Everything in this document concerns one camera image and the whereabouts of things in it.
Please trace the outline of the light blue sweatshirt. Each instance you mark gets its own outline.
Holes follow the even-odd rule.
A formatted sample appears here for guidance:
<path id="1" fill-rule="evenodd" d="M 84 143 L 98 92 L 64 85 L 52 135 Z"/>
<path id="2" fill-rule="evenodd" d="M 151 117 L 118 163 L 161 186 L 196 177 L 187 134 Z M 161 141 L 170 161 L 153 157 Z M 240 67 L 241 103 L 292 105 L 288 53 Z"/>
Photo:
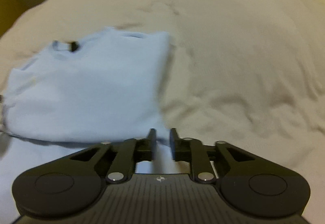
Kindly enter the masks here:
<path id="1" fill-rule="evenodd" d="M 1 223 L 18 217 L 11 193 L 22 172 L 100 142 L 145 137 L 168 146 L 158 91 L 167 32 L 107 27 L 76 42 L 53 41 L 11 70 L 3 96 Z"/>

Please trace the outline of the grey bed duvet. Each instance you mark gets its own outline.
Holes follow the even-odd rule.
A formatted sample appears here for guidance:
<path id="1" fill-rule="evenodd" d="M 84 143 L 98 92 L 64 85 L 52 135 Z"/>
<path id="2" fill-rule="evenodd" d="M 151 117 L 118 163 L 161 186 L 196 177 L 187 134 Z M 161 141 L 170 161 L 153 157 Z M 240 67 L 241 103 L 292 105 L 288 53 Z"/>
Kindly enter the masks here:
<path id="1" fill-rule="evenodd" d="M 324 5 L 316 0 L 48 0 L 1 38 L 1 88 L 53 41 L 167 32 L 166 127 L 324 176 Z"/>

